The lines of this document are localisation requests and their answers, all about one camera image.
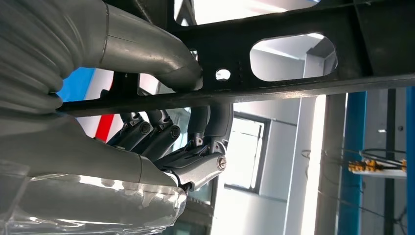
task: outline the bolt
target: bolt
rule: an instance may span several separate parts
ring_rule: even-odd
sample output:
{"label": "bolt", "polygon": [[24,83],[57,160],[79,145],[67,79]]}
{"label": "bolt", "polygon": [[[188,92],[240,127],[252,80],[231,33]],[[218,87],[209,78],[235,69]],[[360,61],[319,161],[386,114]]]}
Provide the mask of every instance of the bolt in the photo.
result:
{"label": "bolt", "polygon": [[150,124],[148,124],[147,122],[143,123],[143,125],[141,125],[140,127],[140,132],[142,134],[147,134],[149,131],[150,131]]}
{"label": "bolt", "polygon": [[133,121],[131,121],[131,122],[130,122],[130,124],[131,124],[132,126],[135,126],[137,123],[138,123],[138,121],[137,121],[137,120],[133,120]]}
{"label": "bolt", "polygon": [[223,171],[225,170],[225,168],[226,168],[226,158],[224,156],[220,156],[218,158],[218,169],[220,171]]}
{"label": "bolt", "polygon": [[171,137],[173,138],[177,138],[180,135],[180,128],[179,127],[173,127],[173,129],[171,129]]}

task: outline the light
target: light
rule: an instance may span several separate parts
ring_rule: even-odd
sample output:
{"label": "light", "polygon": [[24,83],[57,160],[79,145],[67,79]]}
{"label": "light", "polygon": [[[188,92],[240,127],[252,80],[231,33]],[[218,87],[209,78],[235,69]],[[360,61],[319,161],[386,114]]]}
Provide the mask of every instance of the light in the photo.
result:
{"label": "light", "polygon": [[177,19],[179,15],[180,8],[183,5],[183,0],[174,0],[174,18]]}
{"label": "light", "polygon": [[137,194],[140,195],[141,197],[144,196],[144,190],[142,190],[142,188],[139,188],[137,191]]}
{"label": "light", "polygon": [[189,26],[189,23],[187,22],[186,19],[182,20],[182,23],[180,24],[181,26]]}
{"label": "light", "polygon": [[101,182],[101,178],[86,176],[86,175],[80,175],[79,177],[81,178],[79,180],[80,183],[95,185],[95,186],[98,186],[98,187],[105,187]]}
{"label": "light", "polygon": [[317,38],[317,39],[320,39],[320,40],[322,40],[324,38],[324,36],[319,34],[319,33],[309,33],[309,34],[307,34],[307,36],[310,36],[312,38]]}
{"label": "light", "polygon": [[177,199],[178,199],[178,197],[176,197],[175,195],[170,195],[167,200],[169,202],[176,202]]}
{"label": "light", "polygon": [[248,0],[246,3],[249,7],[257,8],[263,11],[267,11],[269,13],[282,13],[287,11],[287,9],[254,0]]}
{"label": "light", "polygon": [[106,222],[96,222],[96,221],[83,221],[83,220],[71,220],[71,219],[58,219],[59,221],[66,222],[66,223],[74,223],[74,224],[102,224],[102,225],[126,225],[120,223],[106,223]]}
{"label": "light", "polygon": [[305,190],[304,211],[302,214],[301,235],[314,235],[317,198],[320,181],[320,159],[323,144],[325,95],[316,99],[311,134],[311,153],[308,167],[308,180]]}
{"label": "light", "polygon": [[156,193],[156,196],[159,199],[164,199],[164,195],[162,193]]}
{"label": "light", "polygon": [[111,188],[115,190],[122,190],[124,189],[124,186],[122,185],[121,180],[114,180],[114,185]]}

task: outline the plastic wrap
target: plastic wrap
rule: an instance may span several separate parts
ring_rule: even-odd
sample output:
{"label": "plastic wrap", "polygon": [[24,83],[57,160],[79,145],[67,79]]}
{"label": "plastic wrap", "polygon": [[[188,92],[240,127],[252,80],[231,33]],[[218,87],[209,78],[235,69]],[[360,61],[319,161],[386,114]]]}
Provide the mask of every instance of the plastic wrap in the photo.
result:
{"label": "plastic wrap", "polygon": [[[157,234],[174,224],[186,202],[177,187],[68,174],[0,175],[1,209],[10,212],[1,217],[2,210],[0,218],[8,235]],[[13,196],[9,206],[3,206],[5,192]]]}

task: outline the metal arm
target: metal arm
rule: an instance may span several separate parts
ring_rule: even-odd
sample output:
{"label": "metal arm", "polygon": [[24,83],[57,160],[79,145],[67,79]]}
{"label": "metal arm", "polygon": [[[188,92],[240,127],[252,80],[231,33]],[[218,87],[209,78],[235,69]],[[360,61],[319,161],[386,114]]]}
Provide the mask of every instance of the metal arm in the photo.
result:
{"label": "metal arm", "polygon": [[210,107],[210,120],[203,145],[188,145],[175,151],[155,165],[171,172],[185,190],[195,191],[218,176],[226,168],[226,147],[233,122],[233,104]]}
{"label": "metal arm", "polygon": [[124,126],[108,142],[126,151],[131,151],[151,131],[151,126],[144,121],[139,113],[121,114]]}
{"label": "metal arm", "polygon": [[191,108],[187,139],[191,141],[194,147],[203,143],[203,135],[208,122],[208,109],[208,106]]}

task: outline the window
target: window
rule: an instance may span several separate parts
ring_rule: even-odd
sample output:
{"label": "window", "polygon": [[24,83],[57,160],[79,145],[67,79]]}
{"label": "window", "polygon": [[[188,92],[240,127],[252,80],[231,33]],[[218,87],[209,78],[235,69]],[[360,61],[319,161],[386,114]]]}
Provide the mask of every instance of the window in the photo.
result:
{"label": "window", "polygon": [[162,235],[206,235],[207,228],[195,223],[178,221],[173,227],[167,228]]}
{"label": "window", "polygon": [[235,113],[226,153],[225,187],[259,193],[270,121]]}

